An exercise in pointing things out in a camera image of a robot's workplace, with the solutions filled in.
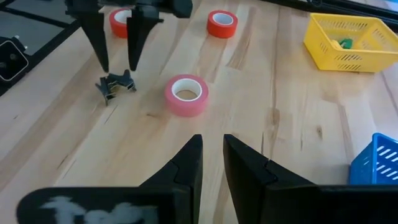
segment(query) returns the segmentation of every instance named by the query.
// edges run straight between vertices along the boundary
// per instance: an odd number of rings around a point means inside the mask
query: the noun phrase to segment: blue basket
[[[350,184],[398,184],[398,142],[375,133],[351,163]]]

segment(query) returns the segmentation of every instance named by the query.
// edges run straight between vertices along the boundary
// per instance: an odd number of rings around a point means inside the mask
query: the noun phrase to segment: yellow plastic basket
[[[352,49],[331,42],[346,38]],[[312,13],[304,44],[320,70],[380,72],[398,61],[398,37],[373,17]]]

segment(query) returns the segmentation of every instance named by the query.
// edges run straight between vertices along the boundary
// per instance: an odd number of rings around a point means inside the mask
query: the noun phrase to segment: red tape roll
[[[196,94],[196,98],[186,100],[177,93],[188,90]],[[202,113],[207,105],[209,89],[200,77],[194,75],[177,75],[166,85],[165,97],[167,107],[178,116],[193,117]]]
[[[118,9],[111,13],[109,21],[113,33],[120,38],[127,38],[127,18],[131,17],[131,10]]]
[[[216,10],[209,14],[207,31],[219,38],[230,38],[235,34],[238,26],[238,18],[224,10]]]

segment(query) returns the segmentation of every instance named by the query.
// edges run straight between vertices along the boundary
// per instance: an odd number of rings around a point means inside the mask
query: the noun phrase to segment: green toy
[[[353,47],[353,40],[351,38],[346,38],[340,41],[339,44],[344,49],[351,49]]]

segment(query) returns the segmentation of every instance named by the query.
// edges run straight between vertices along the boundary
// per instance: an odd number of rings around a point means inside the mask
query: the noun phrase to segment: wooden tabletop
[[[239,18],[233,38],[207,34],[215,9]],[[346,183],[373,133],[398,138],[398,66],[374,75],[317,70],[302,43],[306,12],[258,0],[197,0],[191,19],[162,17],[132,72],[136,93],[121,92],[105,107],[94,84],[106,74],[79,29],[0,98],[2,223],[15,223],[18,201],[38,188],[137,186],[196,133],[204,143],[200,223],[237,223],[224,133],[318,184]],[[108,20],[105,31],[110,70],[122,74],[126,40]],[[180,73],[209,86],[210,103],[196,118],[165,108],[164,86]]]

